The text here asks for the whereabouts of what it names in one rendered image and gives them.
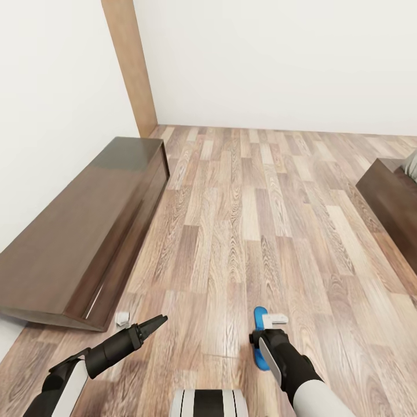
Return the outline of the robot trunk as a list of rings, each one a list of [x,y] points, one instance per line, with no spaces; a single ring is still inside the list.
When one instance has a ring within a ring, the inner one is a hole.
[[[241,389],[176,390],[169,417],[248,417]]]

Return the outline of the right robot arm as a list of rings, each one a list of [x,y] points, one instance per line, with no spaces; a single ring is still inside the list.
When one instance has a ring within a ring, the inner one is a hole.
[[[279,387],[287,393],[297,417],[356,417],[315,372],[312,362],[272,325],[287,324],[283,314],[264,314],[264,330],[254,330],[250,343],[260,349]]]

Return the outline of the sandal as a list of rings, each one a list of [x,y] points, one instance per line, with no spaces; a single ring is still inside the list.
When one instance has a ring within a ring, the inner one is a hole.
[[[254,318],[255,318],[255,328],[256,328],[256,330],[264,330],[264,324],[263,324],[263,321],[262,321],[262,316],[264,314],[268,314],[267,311],[264,308],[254,309]],[[260,349],[256,349],[254,347],[254,356],[255,356],[256,365],[258,366],[258,368],[260,368],[260,370],[267,371],[267,370],[270,369],[267,362],[265,361]]]

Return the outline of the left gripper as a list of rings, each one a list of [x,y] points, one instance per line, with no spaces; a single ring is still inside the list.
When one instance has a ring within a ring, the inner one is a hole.
[[[134,323],[130,328],[124,328],[105,340],[103,349],[108,364],[112,367],[132,352],[142,348],[144,340],[167,320],[168,316],[161,314],[139,325],[138,323]]]

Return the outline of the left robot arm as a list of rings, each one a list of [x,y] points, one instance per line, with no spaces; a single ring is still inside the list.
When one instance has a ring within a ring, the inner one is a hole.
[[[115,315],[114,334],[94,348],[87,347],[54,365],[48,371],[42,393],[34,398],[23,417],[71,417],[88,377],[94,379],[121,359],[142,348],[168,316],[162,314],[138,325],[128,323],[130,312]],[[85,355],[85,359],[79,359]]]

